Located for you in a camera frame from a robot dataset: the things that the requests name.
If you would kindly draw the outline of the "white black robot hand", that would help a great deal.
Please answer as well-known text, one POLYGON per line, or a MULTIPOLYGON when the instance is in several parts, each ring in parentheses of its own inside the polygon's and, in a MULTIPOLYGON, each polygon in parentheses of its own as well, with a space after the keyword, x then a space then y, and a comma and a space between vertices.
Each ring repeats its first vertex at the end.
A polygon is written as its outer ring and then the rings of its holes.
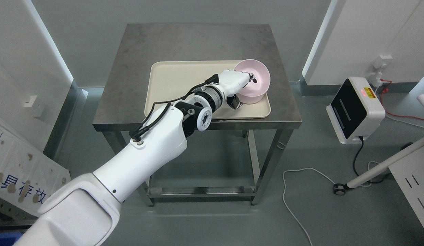
POLYGON ((218 81, 218 90, 225 102, 234 110, 243 105, 236 94, 249 82, 257 83, 254 74, 235 70, 224 70, 218 75, 218 81))

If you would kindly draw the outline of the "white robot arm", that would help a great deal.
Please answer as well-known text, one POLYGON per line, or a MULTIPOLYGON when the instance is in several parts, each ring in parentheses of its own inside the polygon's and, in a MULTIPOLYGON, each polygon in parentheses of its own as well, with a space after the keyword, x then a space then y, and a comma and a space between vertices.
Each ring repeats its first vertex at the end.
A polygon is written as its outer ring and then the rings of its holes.
POLYGON ((15 245, 101 245, 117 226, 123 202, 159 168, 182 154, 188 131, 205 131, 216 109, 247 82, 215 74, 184 96, 161 101, 161 107, 133 130, 119 153, 55 192, 15 245))

